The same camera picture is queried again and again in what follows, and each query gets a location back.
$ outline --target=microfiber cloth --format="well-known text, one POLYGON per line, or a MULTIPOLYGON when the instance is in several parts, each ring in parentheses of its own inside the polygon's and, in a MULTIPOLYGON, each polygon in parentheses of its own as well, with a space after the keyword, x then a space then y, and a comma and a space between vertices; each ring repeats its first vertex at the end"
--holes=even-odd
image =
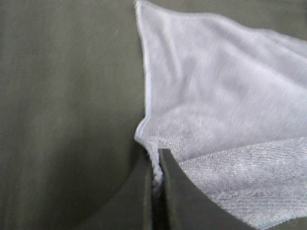
POLYGON ((266 229, 307 216, 307 42, 136 2, 154 186, 167 148, 191 181, 266 229))

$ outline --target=terry cloth texture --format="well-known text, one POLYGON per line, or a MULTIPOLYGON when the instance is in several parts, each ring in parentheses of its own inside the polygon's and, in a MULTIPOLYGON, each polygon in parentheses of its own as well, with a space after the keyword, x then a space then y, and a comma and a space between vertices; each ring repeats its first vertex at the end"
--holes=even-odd
POLYGON ((307 43, 212 13, 136 2, 146 116, 135 138, 162 181, 171 149, 212 200, 266 229, 307 216, 307 43))

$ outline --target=dark gray surface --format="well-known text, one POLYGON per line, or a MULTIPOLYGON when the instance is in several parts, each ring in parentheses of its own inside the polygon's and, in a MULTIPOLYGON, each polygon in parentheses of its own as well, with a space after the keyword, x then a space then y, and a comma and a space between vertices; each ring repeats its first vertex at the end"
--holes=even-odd
MULTIPOLYGON (((153 1, 307 38, 304 0, 153 1)), ((0 1, 0 229, 58 229, 135 162, 142 52, 131 0, 0 1)))

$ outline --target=light gray towel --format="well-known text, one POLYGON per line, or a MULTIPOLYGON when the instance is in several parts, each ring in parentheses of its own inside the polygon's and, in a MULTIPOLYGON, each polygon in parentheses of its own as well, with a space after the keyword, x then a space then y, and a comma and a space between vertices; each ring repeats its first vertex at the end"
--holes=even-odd
POLYGON ((221 15, 136 2, 146 116, 158 148, 233 215, 265 229, 307 216, 307 42, 221 15))

